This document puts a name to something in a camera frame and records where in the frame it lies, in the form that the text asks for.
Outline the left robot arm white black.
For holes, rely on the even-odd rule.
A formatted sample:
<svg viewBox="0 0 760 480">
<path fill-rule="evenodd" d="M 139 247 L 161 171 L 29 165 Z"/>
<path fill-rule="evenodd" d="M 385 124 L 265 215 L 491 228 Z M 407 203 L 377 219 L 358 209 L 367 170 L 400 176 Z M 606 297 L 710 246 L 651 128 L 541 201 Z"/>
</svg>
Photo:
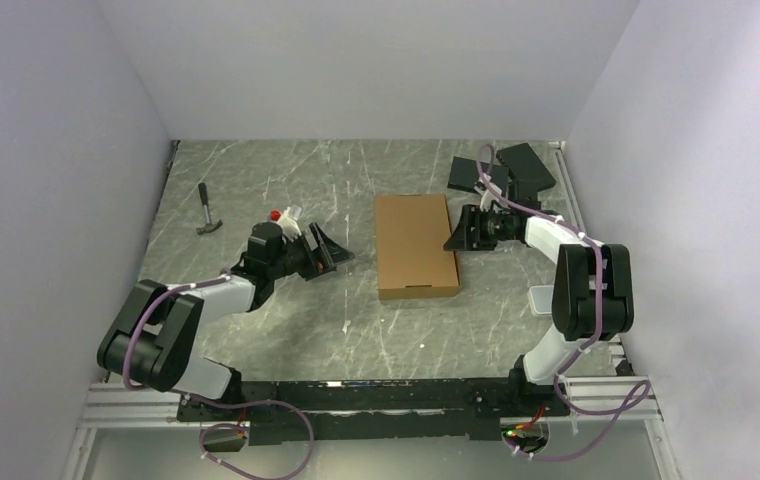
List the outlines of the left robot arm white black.
<svg viewBox="0 0 760 480">
<path fill-rule="evenodd" d="M 242 390 L 235 386 L 240 374 L 194 355 L 199 327 L 258 310 L 282 278 L 297 275 L 309 281 L 354 257 L 317 223 L 307 232 L 287 232 L 273 221 L 258 223 L 238 263 L 215 278 L 187 284 L 136 283 L 97 349 L 97 364 L 120 375 L 128 389 L 204 397 L 204 407 L 214 417 L 231 419 L 244 402 Z"/>
</svg>

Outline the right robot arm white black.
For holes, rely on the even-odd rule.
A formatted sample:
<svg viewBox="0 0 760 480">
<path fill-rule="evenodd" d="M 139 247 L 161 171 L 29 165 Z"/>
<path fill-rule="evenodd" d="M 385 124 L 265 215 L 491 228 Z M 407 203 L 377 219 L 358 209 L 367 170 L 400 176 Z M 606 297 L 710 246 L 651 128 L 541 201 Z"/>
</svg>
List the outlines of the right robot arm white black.
<svg viewBox="0 0 760 480">
<path fill-rule="evenodd" d="M 557 213 L 514 203 L 484 174 L 476 183 L 478 204 L 465 205 L 446 240 L 446 251 L 493 251 L 519 241 L 554 263 L 550 287 L 552 325 L 517 368 L 522 378 L 507 388 L 513 411 L 530 415 L 593 344 L 628 331 L 634 321 L 629 250 L 589 237 Z"/>
</svg>

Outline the brown cardboard box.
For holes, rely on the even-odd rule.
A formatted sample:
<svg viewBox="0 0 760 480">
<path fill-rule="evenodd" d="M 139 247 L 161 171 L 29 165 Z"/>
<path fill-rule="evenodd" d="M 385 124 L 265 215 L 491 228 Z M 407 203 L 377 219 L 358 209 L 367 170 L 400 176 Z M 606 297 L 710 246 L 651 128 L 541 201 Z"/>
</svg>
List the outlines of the brown cardboard box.
<svg viewBox="0 0 760 480">
<path fill-rule="evenodd" d="M 374 200 L 377 293 L 381 301 L 449 298 L 461 291 L 443 194 L 380 195 Z"/>
</svg>

